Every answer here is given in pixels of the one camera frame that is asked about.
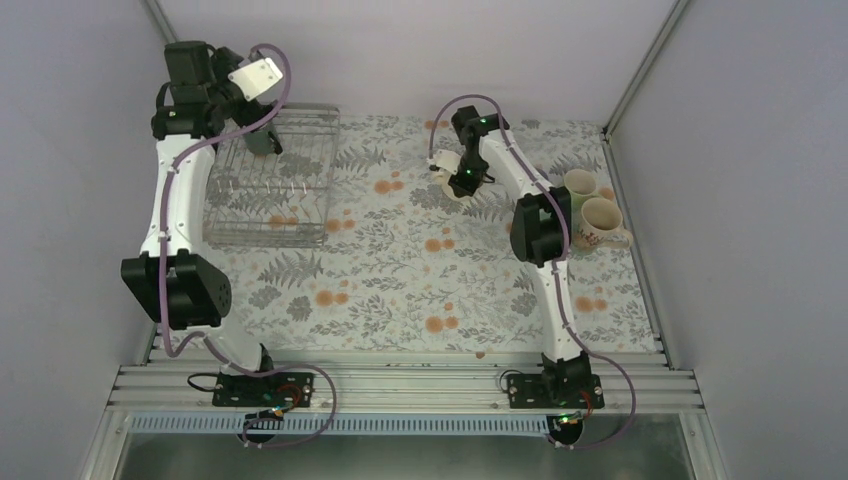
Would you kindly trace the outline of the yellow-green mug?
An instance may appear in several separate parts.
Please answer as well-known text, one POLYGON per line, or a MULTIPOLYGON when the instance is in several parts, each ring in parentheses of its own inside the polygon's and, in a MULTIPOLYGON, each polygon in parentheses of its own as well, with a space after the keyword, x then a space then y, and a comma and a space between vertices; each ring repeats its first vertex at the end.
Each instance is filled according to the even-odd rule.
POLYGON ((563 186, 568 190, 571 208, 579 210, 589 199, 598 193, 596 180, 591 172, 583 169, 571 169, 563 177, 563 186))

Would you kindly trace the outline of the floral patterned mug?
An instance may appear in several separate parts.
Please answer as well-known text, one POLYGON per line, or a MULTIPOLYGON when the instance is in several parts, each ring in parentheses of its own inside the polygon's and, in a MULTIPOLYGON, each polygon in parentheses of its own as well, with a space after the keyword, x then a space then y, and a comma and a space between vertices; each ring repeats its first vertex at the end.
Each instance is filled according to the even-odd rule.
POLYGON ((583 251, 629 249, 633 243, 632 233, 624 227, 623 213, 612 200, 591 198, 578 210, 573 228, 573 247, 583 251))

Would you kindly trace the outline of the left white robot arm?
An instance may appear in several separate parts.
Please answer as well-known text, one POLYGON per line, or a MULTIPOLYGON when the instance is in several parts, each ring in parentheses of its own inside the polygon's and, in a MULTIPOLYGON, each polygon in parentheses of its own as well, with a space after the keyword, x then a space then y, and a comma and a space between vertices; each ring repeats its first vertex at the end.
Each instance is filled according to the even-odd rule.
POLYGON ((279 380, 266 347, 231 318, 230 280, 202 251, 204 205, 220 143, 242 137, 260 154, 281 152, 271 122, 287 100, 291 65, 268 43, 242 57, 179 41, 166 45, 164 57, 169 78, 151 119, 155 200, 140 252, 122 261, 120 276, 156 324, 168 357, 202 342, 223 374, 241 375, 239 392, 263 405, 279 380))

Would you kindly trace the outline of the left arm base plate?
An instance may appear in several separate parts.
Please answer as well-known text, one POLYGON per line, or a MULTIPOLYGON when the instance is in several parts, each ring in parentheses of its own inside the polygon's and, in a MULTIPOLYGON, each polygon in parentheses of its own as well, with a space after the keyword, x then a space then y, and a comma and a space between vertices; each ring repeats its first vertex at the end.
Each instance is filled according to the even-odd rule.
POLYGON ((215 407, 290 408, 309 407, 315 375, 283 372, 267 377, 220 374, 212 405, 215 407))

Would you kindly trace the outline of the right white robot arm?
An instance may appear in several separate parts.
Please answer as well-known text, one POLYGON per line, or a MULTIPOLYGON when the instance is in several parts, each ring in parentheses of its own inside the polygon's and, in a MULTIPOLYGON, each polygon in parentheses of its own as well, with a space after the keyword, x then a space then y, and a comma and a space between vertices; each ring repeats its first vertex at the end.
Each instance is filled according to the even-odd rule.
POLYGON ((461 107, 451 125, 464 152, 447 180, 448 191, 457 198, 471 197, 493 178, 506 187, 514 204, 510 245, 527 268, 544 321, 541 391, 549 404, 565 407, 579 393, 594 389, 589 356, 574 340, 565 273, 570 194, 521 158, 508 123, 497 115, 461 107))

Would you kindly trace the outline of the dark grey-green mug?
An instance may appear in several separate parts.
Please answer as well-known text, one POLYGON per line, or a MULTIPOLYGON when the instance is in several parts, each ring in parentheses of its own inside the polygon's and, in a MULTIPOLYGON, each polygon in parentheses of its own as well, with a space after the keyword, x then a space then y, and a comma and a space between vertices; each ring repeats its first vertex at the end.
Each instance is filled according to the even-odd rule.
POLYGON ((248 151, 255 156, 279 155, 283 152, 280 139, 272 125, 246 133, 243 140, 248 151))

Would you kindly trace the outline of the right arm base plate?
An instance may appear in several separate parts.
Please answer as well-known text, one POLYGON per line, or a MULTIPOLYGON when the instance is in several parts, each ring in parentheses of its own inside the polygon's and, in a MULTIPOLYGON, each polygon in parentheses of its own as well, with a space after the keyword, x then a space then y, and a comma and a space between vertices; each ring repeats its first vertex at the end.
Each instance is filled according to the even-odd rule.
POLYGON ((602 409, 606 405, 597 375, 554 384, 541 374, 512 372, 501 383, 512 409, 602 409))

